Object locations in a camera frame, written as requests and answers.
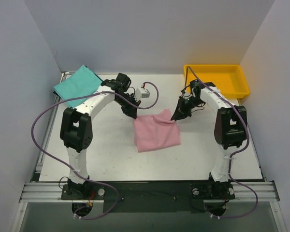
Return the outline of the pink t shirt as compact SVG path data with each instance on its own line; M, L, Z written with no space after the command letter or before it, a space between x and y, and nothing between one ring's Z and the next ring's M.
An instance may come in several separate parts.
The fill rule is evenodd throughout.
M171 111L138 116L133 121L134 144L138 152L148 152L181 144L177 123L171 120Z

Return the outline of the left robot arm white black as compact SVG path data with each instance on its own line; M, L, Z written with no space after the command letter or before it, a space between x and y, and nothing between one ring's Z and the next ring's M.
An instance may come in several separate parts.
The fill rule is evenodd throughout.
M87 172L86 152L93 140L92 120L109 103L115 101L121 106L122 112L133 119L137 117L137 108L143 95L148 91L137 88L132 94L127 91L131 79L119 73L116 79L106 79L98 87L96 96L88 98L77 107L67 108L63 112L60 138L67 148L69 165L72 167L68 177L68 189L78 199L85 199L90 192L86 183Z

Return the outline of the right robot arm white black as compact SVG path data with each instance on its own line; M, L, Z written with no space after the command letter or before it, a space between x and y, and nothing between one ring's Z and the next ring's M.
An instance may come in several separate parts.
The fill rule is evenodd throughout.
M210 183L206 193L217 198L223 192L232 195L231 168L235 154L242 151L247 139L247 111L243 106L229 102L212 83L202 84L198 80L189 83L190 94L186 97L182 90L171 120L178 121L191 117L194 108L207 104L216 114L214 139L218 145L215 165L209 174Z

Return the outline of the teal folded t shirt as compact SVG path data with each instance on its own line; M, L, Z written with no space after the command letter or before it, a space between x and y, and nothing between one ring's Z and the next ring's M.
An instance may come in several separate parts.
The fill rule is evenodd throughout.
M93 71L82 65L74 74L54 86L54 91L62 100L66 100L93 94L101 83L102 80Z

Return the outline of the yellow plastic tray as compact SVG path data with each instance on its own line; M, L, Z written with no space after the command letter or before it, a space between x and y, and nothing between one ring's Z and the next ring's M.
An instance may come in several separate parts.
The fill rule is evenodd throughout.
M244 73L237 64L186 64L184 79L188 85L195 77L212 82L228 99L242 99L250 94Z

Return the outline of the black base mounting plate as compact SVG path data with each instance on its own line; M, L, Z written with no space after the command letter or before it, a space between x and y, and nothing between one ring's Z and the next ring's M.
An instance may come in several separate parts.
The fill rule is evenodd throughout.
M98 202L103 203L103 212L112 213L224 213L226 203L234 198L231 182L211 180L85 183L79 190L68 183L61 193L61 199L72 201L72 210L80 209L80 215Z

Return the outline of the aluminium front rail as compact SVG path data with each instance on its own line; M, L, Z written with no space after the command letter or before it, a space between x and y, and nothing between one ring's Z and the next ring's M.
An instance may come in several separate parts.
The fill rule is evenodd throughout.
M245 182L245 185L252 188L260 202L276 202L280 200L274 182ZM252 202L255 195L248 188L232 183L236 201ZM61 202L62 190L56 182L30 182L24 185L21 193L21 203L54 203Z

